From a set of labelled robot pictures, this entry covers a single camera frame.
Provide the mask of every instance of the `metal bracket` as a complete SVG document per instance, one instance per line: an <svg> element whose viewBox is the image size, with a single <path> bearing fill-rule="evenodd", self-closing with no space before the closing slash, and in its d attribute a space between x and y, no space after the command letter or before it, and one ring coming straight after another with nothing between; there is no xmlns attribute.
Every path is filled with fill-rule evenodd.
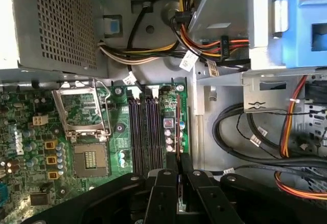
<svg viewBox="0 0 327 224"><path fill-rule="evenodd" d="M108 128L106 128L97 92L96 83L100 83L108 92L108 95L105 97L105 107L107 112L107 122ZM67 138L77 138L79 136L92 135L96 138L99 138L100 141L107 141L108 137L111 135L110 121L109 121L109 112L108 112L108 98L111 95L110 90L105 86L105 84L98 80L93 80L93 86L87 86L80 81L75 82L75 86L71 86L68 82L64 82L60 89L53 90L52 95L56 107L58 109L59 118L61 120L63 129L65 131ZM68 112L65 110L64 104L62 102L63 95L82 95L82 94L92 94L96 106L96 113L100 117L101 122L99 124L93 125L70 125L67 123Z"/></svg>

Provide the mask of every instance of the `chip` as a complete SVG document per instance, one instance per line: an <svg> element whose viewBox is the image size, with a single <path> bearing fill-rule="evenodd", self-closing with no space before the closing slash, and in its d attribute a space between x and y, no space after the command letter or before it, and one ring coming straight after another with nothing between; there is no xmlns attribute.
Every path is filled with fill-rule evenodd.
<svg viewBox="0 0 327 224"><path fill-rule="evenodd" d="M46 164L48 165L57 164L57 158L55 156L47 156Z"/></svg>
<svg viewBox="0 0 327 224"><path fill-rule="evenodd" d="M16 184L16 185L14 186L14 191L15 191L15 192L20 192L20 184Z"/></svg>
<svg viewBox="0 0 327 224"><path fill-rule="evenodd" d="M57 180L59 179L60 175L58 174L57 171L51 171L51 172L48 172L48 179L50 180Z"/></svg>
<svg viewBox="0 0 327 224"><path fill-rule="evenodd" d="M45 148L46 150L55 149L57 144L58 144L57 140L46 141Z"/></svg>
<svg viewBox="0 0 327 224"><path fill-rule="evenodd" d="M174 119L173 118L164 118L163 119L163 127L164 128L174 128Z"/></svg>
<svg viewBox="0 0 327 224"><path fill-rule="evenodd" d="M74 147L74 170L78 177L108 175L107 148L104 143Z"/></svg>
<svg viewBox="0 0 327 224"><path fill-rule="evenodd" d="M32 193L30 195L31 206L41 206L50 204L50 194L46 192Z"/></svg>

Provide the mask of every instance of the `sticker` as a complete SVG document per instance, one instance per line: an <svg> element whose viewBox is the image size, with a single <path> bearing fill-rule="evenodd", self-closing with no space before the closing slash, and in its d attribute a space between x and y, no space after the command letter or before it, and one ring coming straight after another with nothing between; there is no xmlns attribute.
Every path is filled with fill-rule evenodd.
<svg viewBox="0 0 327 224"><path fill-rule="evenodd" d="M199 59L199 56L188 50L182 59L179 67L190 72L195 65L195 62Z"/></svg>
<svg viewBox="0 0 327 224"><path fill-rule="evenodd" d="M123 82L125 83L125 85L135 85L136 81L137 81L137 79L135 78L133 72L129 72L128 77L123 79Z"/></svg>
<svg viewBox="0 0 327 224"><path fill-rule="evenodd" d="M266 137L266 135L267 135L267 131L266 130L264 130L263 128L261 128L261 127L258 127L258 130L259 130L259 132L264 136L264 137ZM250 139L250 142L252 142L254 145L256 145L257 147L259 147L260 146L260 144L261 144L261 140L259 140L255 135L252 135L252 137L251 137L251 139Z"/></svg>
<svg viewBox="0 0 327 224"><path fill-rule="evenodd" d="M211 77L218 77L219 76L219 72L217 70L217 65L214 61L207 59L206 60L207 64L208 64L208 68L209 68L209 74Z"/></svg>
<svg viewBox="0 0 327 224"><path fill-rule="evenodd" d="M224 174L234 174L234 173L235 173L234 168L229 168L224 170Z"/></svg>

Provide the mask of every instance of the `cable tie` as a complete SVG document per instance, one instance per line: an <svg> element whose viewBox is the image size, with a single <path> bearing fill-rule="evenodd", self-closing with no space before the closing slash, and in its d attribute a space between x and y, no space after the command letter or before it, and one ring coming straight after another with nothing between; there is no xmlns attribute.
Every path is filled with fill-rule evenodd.
<svg viewBox="0 0 327 224"><path fill-rule="evenodd" d="M295 103L300 103L300 100L299 99L290 99L290 101L292 101L292 102L295 102Z"/></svg>

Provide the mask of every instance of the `black capacitor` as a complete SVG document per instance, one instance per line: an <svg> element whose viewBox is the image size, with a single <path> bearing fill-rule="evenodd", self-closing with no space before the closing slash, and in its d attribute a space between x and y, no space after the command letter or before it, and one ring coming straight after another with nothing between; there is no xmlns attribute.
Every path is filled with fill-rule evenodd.
<svg viewBox="0 0 327 224"><path fill-rule="evenodd" d="M9 108L5 105L0 105L0 114L6 114L9 112Z"/></svg>

